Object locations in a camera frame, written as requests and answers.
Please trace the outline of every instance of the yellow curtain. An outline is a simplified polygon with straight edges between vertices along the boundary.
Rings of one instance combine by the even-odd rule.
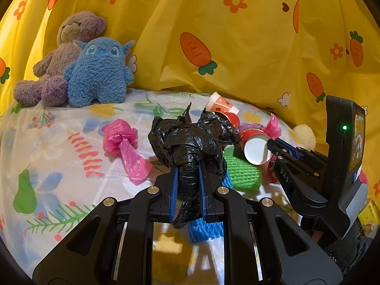
[[[362,105],[363,169],[380,203],[380,30],[363,0],[14,0],[0,22],[0,114],[17,81],[37,79],[32,66],[56,48],[61,22],[81,10],[106,19],[105,36],[137,40],[133,87],[219,91],[269,107],[309,125],[324,153],[324,95]]]

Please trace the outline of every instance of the teddy bear ear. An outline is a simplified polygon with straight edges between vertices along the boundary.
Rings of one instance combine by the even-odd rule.
[[[78,50],[78,51],[82,51],[84,49],[84,47],[86,47],[86,43],[83,43],[81,41],[73,41],[73,44],[74,44],[74,47]]]
[[[123,46],[125,55],[128,55],[130,48],[135,44],[135,41],[129,41]]]
[[[97,19],[98,19],[98,25],[96,27],[95,35],[98,37],[106,29],[106,20],[102,17],[99,17],[99,16]]]

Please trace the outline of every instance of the display screen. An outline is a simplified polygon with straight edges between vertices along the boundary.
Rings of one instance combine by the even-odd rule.
[[[363,158],[363,150],[364,150],[364,131],[365,131],[365,120],[364,116],[355,111],[355,125],[354,125],[354,137],[352,143],[352,151],[351,151],[351,160],[350,160],[350,168],[351,171]]]

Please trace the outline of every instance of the plush toy eye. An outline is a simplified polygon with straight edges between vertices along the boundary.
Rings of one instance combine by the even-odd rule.
[[[117,49],[117,47],[112,47],[112,49],[111,49],[111,55],[113,55],[113,56],[118,56],[119,55],[119,50]]]
[[[96,46],[95,45],[91,45],[89,49],[87,49],[87,54],[90,55],[92,53],[94,53],[96,50]]]

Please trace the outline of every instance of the green pear print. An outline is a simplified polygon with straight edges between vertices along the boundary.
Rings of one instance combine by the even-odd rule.
[[[13,200],[13,208],[17,213],[31,214],[37,208],[36,193],[30,184],[29,170],[19,175],[19,189]]]

